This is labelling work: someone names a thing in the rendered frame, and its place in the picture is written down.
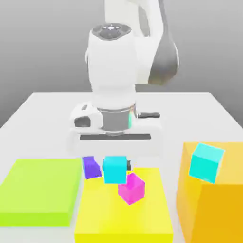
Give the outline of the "large orange box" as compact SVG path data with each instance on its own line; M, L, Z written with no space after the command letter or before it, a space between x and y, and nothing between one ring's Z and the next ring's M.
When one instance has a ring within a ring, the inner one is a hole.
M225 150L215 184L189 175L198 143L182 150L176 206L186 243L243 243L243 142L211 142Z

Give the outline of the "small magenta cube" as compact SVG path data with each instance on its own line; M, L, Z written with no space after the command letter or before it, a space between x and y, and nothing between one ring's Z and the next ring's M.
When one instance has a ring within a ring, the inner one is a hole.
M127 175L127 183L118 185L118 195L132 205L145 197L145 182L135 173Z

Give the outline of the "small purple cube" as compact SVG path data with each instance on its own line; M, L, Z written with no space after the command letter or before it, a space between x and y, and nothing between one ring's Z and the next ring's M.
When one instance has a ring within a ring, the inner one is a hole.
M82 157L85 179L101 177L100 166L95 161L94 156Z

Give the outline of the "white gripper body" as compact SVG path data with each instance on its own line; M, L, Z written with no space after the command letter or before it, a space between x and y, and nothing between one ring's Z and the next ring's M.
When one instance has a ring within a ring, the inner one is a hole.
M160 123L137 123L131 129L106 133L100 129L67 127L67 147L76 156L157 157L161 154Z

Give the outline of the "large yellow box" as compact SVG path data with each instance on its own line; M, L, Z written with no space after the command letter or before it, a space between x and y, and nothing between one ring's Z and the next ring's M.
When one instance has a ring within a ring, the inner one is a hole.
M84 181L75 243L172 243L173 228L159 168L135 168L145 197L128 205L116 184L102 177Z

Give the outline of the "large lime green box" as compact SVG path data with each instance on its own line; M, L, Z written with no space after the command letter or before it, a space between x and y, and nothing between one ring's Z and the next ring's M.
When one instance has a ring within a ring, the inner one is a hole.
M80 159L18 159L0 185L0 227L70 226Z

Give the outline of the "small cyan cube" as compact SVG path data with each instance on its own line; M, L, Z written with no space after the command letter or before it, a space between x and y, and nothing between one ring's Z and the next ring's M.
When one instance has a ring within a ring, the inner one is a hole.
M192 153L189 175L202 181L215 184L225 150L199 143Z
M127 158L125 156L106 156L103 162L103 174L106 184L126 184Z

